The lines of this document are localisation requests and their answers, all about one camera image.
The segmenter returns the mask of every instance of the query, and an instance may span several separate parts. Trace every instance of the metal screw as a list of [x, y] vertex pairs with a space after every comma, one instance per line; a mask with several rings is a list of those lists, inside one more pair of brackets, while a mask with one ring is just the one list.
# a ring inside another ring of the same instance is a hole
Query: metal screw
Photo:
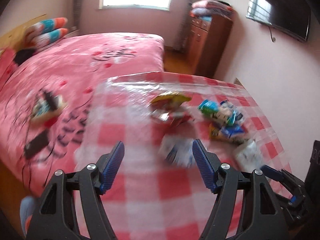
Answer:
[[254, 173], [261, 176], [263, 174], [262, 170], [256, 169], [254, 170]]
[[60, 175], [62, 175], [62, 173], [63, 173], [62, 170], [57, 170], [54, 174], [55, 174], [56, 176], [60, 176]]
[[230, 165], [228, 163], [223, 163], [221, 164], [221, 168], [223, 168], [224, 170], [228, 170], [230, 169]]
[[93, 164], [93, 163], [91, 163], [91, 164], [89, 164], [88, 166], [87, 166], [87, 169], [88, 170], [94, 170], [96, 168], [96, 165], [95, 164]]

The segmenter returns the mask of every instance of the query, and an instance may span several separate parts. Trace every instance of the headboard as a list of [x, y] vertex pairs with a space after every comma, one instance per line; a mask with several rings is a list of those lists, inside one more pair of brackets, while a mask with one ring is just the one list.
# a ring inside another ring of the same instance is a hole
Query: headboard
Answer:
[[13, 30], [9, 31], [8, 33], [0, 37], [0, 48], [9, 47], [14, 49], [15, 51], [23, 49], [23, 37], [25, 30], [29, 28], [31, 25], [46, 19], [47, 15], [44, 14], [28, 22], [25, 22], [19, 25], [18, 27], [14, 28]]

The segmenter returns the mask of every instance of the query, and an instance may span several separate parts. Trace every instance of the black phone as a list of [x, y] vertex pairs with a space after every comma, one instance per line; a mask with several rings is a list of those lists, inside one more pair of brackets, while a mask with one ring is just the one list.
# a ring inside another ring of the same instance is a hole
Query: black phone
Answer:
[[49, 130], [46, 129], [38, 134], [34, 139], [28, 142], [24, 147], [24, 156], [30, 160], [33, 156], [39, 153], [43, 148], [49, 145], [48, 138]]

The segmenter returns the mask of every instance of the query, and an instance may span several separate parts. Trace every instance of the television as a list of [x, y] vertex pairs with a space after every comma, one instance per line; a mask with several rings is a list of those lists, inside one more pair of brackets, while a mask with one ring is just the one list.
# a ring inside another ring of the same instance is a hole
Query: television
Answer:
[[307, 41], [311, 9], [305, 0], [249, 0], [247, 18]]

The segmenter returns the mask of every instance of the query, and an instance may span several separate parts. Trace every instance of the dresser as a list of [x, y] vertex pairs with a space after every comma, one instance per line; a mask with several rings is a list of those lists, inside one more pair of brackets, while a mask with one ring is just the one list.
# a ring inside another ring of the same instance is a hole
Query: dresser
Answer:
[[220, 15], [191, 18], [187, 61], [192, 74], [212, 78], [227, 44], [233, 22]]

